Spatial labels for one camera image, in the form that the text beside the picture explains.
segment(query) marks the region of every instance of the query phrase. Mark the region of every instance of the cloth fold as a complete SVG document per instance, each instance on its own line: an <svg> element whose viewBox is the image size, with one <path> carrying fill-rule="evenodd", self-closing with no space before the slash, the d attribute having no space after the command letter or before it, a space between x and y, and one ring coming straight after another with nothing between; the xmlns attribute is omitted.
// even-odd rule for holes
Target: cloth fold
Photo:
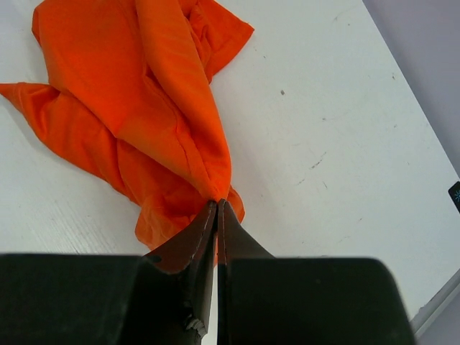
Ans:
<svg viewBox="0 0 460 345"><path fill-rule="evenodd" d="M0 84L53 152L141 206L150 249L207 200L228 199L231 161L209 83L253 29L214 0L44 0L32 32L49 85Z"/></svg>

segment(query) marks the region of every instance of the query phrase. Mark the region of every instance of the crumpled cloth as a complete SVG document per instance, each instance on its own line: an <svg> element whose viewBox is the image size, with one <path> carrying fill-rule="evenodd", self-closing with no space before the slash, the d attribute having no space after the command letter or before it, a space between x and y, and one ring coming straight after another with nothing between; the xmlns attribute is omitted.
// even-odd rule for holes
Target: crumpled cloth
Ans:
<svg viewBox="0 0 460 345"><path fill-rule="evenodd" d="M44 0L32 32L49 85L0 84L53 152L141 206L154 249L207 200L244 209L209 88L253 29L214 0Z"/></svg>

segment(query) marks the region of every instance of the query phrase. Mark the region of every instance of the tabletop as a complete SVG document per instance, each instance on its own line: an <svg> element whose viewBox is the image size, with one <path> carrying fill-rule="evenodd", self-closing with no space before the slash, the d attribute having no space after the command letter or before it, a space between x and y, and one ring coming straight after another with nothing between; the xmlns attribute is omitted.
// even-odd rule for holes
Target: tabletop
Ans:
<svg viewBox="0 0 460 345"><path fill-rule="evenodd" d="M281 257L382 260L413 318L460 268L459 177L365 6L220 2L255 28L211 84L244 228ZM1 82L47 81L38 3L0 2ZM0 252L147 252L138 206L48 151L4 99L0 147Z"/></svg>

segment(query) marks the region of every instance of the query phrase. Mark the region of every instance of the towel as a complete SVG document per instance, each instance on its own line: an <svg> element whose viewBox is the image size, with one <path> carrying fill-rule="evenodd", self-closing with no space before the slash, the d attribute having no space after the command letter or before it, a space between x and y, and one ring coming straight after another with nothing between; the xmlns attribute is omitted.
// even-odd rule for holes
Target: towel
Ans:
<svg viewBox="0 0 460 345"><path fill-rule="evenodd" d="M49 84L0 84L55 154L141 207L154 249L206 201L226 198L231 160L209 83L253 29L214 0L44 0L32 32Z"/></svg>

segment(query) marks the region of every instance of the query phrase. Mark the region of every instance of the white surface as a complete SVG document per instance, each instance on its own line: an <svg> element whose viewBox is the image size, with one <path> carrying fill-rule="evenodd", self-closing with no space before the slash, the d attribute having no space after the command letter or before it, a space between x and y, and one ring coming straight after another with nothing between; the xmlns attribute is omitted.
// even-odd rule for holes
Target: white surface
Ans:
<svg viewBox="0 0 460 345"><path fill-rule="evenodd" d="M0 2L1 81L46 81L38 2ZM245 228L276 255L381 259L412 318L460 268L458 176L364 5L221 3L256 28L212 84ZM146 252L138 208L48 152L4 100L0 145L1 251ZM211 319L205 344L216 304Z"/></svg>

